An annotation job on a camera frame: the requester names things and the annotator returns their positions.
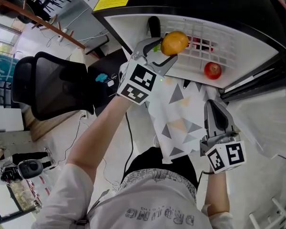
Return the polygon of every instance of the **wooden board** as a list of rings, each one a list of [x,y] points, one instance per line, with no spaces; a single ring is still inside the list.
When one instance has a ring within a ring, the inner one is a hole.
[[[57,127],[59,124],[75,115],[78,111],[68,112],[54,117],[50,120],[39,121],[35,119],[29,108],[24,114],[24,121],[27,128],[30,129],[32,140],[35,142],[39,138],[46,135],[49,131]]]

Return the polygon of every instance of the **power strip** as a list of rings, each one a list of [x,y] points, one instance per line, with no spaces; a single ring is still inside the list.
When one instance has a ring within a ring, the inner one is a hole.
[[[62,29],[62,32],[64,32],[64,33],[67,33],[67,31],[68,31],[67,28]],[[63,37],[59,35],[57,41],[58,41],[58,42],[61,42],[62,40],[63,40]]]

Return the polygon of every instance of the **white marker cube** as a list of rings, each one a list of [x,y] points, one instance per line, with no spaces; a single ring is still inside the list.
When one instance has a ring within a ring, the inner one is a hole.
[[[247,162],[244,141],[216,144],[205,155],[215,174]]]
[[[130,101],[141,105],[148,100],[152,89],[160,82],[162,77],[144,65],[130,59],[124,72],[118,94]]]

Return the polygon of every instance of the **mini fridge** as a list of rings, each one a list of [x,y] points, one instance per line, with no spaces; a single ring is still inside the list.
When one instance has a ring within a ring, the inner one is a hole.
[[[219,88],[257,149],[286,158],[286,11],[278,0],[125,0],[93,14],[129,54],[151,37],[151,16],[162,37],[183,31],[189,44],[167,75]],[[217,80],[204,76],[208,62],[221,65]]]

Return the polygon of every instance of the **yellow sticker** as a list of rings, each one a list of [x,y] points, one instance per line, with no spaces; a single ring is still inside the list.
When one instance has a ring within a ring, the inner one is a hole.
[[[93,11],[125,6],[127,2],[128,0],[99,0]]]

